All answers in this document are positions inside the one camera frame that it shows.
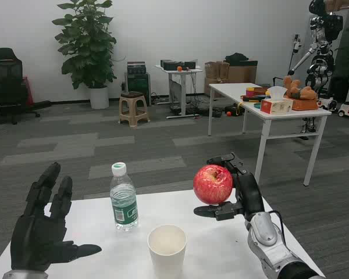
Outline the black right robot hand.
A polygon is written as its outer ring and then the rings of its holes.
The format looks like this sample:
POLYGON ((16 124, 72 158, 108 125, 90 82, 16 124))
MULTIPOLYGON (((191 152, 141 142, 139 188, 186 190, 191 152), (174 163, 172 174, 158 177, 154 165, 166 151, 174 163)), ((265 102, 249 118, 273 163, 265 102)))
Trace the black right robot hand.
POLYGON ((253 215, 265 210, 254 175, 246 169, 244 162, 234 152, 208 159, 206 163, 224 167, 229 171, 237 202, 225 201, 219 205, 199 206, 194 209, 194 214, 215 218, 217 221, 233 219, 235 215, 242 214, 250 221, 253 215))

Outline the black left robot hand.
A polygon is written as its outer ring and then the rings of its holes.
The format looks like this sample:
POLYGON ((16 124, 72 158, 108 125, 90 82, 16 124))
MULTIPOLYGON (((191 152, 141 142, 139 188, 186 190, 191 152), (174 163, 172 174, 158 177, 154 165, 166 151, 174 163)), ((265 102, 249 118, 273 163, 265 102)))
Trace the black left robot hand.
POLYGON ((51 264, 69 263, 102 251, 98 245, 78 246, 64 240, 73 181, 65 176, 58 192, 52 195, 59 173, 60 164, 52 163, 30 187, 10 243, 13 270, 46 271, 51 264))

